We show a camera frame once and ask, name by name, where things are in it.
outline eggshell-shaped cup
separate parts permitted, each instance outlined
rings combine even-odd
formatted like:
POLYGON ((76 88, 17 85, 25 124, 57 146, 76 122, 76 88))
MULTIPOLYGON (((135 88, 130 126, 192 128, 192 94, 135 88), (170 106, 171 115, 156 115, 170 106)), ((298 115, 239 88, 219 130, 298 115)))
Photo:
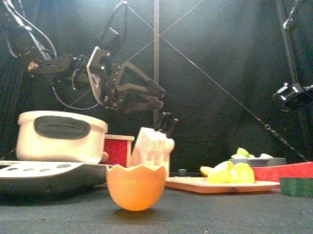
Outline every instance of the eggshell-shaped cup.
POLYGON ((166 181, 163 166, 146 165, 107 169, 107 188, 115 203, 130 211, 150 208, 160 199, 166 181))

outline black backdrop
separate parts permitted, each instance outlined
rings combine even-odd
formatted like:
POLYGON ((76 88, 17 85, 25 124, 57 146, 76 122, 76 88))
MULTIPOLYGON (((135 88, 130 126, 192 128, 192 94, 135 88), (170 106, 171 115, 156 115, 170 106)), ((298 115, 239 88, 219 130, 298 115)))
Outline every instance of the black backdrop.
MULTIPOLYGON (((28 19, 48 35, 59 54, 89 55, 93 38, 104 29, 112 0, 24 0, 28 19)), ((286 15, 293 1, 282 1, 286 15)), ((130 60, 154 75, 154 1, 130 0, 128 34, 114 60, 130 60)), ((312 84, 313 33, 312 1, 301 1, 291 24, 291 49, 301 83, 312 84)), ((302 162, 297 153, 265 129, 269 124, 310 160, 312 129, 309 106, 301 112, 274 108, 271 96, 283 82, 291 82, 275 1, 266 0, 160 0, 160 85, 166 89, 162 111, 179 118, 174 131, 171 170, 198 171, 235 153, 267 153, 302 162)), ((114 23, 122 31, 122 19, 114 23)), ((33 88, 21 75, 21 61, 9 57, 1 42, 1 155, 16 144, 19 114, 31 110, 65 109, 51 90, 33 88)), ((73 101, 83 91, 60 87, 60 96, 73 101)), ((77 106, 93 104, 87 95, 77 106)), ((96 108, 87 112, 108 124, 108 133, 138 135, 151 127, 152 112, 128 115, 96 108)))

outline white device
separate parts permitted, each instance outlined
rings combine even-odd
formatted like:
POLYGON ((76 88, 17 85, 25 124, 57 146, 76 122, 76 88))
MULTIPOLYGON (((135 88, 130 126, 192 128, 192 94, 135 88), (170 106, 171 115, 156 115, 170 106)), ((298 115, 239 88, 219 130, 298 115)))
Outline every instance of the white device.
POLYGON ((57 195, 104 184, 108 165, 0 161, 0 194, 57 195))

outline black handle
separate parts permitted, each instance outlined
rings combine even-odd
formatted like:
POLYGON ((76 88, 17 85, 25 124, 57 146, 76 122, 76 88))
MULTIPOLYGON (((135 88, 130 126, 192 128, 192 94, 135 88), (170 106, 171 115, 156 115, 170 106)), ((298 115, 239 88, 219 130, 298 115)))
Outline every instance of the black handle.
POLYGON ((167 127, 167 129, 166 129, 166 137, 167 138, 171 138, 171 133, 174 131, 174 127, 175 127, 176 123, 178 123, 178 119, 172 119, 171 122, 166 126, 167 127))
POLYGON ((35 119, 35 131, 48 138, 75 140, 88 135, 91 125, 69 117, 47 115, 35 119))
POLYGON ((158 118, 158 122, 154 126, 154 131, 159 131, 160 133, 166 133, 166 126, 171 120, 171 113, 170 112, 162 112, 160 116, 158 118))

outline black table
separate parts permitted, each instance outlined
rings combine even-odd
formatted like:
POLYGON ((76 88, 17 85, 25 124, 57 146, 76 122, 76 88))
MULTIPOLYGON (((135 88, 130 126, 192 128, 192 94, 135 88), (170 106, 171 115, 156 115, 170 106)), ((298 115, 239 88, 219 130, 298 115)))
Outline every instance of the black table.
POLYGON ((313 199, 166 189, 146 211, 120 209, 104 186, 57 199, 1 199, 0 233, 313 233, 313 199))

